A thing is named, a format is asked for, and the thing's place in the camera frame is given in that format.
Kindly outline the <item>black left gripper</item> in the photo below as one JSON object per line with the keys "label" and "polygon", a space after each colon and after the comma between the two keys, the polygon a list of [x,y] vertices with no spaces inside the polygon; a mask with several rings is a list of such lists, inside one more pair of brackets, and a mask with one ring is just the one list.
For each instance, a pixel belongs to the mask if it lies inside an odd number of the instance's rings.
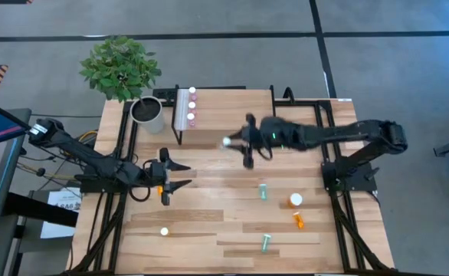
{"label": "black left gripper", "polygon": [[190,170],[189,166],[185,166],[174,162],[169,157],[169,151],[167,148],[161,148],[159,150],[159,160],[153,160],[150,164],[150,176],[152,180],[152,185],[159,188],[161,202],[163,205],[170,205],[170,193],[175,192],[177,189],[188,185],[191,180],[180,180],[177,182],[169,181],[169,170],[170,171],[186,171]]}

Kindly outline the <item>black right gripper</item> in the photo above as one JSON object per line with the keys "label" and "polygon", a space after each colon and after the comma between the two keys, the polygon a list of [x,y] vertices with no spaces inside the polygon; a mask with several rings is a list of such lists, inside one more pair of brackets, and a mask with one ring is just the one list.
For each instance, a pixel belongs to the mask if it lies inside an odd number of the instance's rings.
{"label": "black right gripper", "polygon": [[254,168],[253,151],[256,150],[259,155],[270,161],[273,157],[271,148],[267,144],[264,134],[256,127],[256,118],[252,113],[247,113],[245,116],[247,126],[241,128],[236,133],[230,134],[228,137],[230,140],[244,140],[247,145],[239,144],[232,145],[233,150],[244,152],[243,165],[246,169]]}

